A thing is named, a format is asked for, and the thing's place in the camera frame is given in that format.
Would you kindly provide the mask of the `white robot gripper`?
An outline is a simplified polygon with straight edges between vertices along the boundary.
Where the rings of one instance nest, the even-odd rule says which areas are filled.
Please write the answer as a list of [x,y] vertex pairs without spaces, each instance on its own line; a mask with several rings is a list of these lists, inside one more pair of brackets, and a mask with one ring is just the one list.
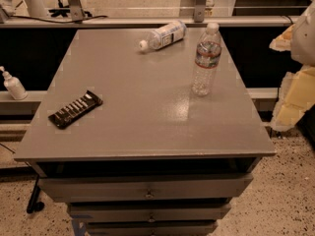
[[304,66],[296,73],[287,72],[283,78],[279,100],[273,111],[270,126],[285,132],[295,126],[315,104],[315,3],[272,40],[273,50],[291,52],[291,58]]

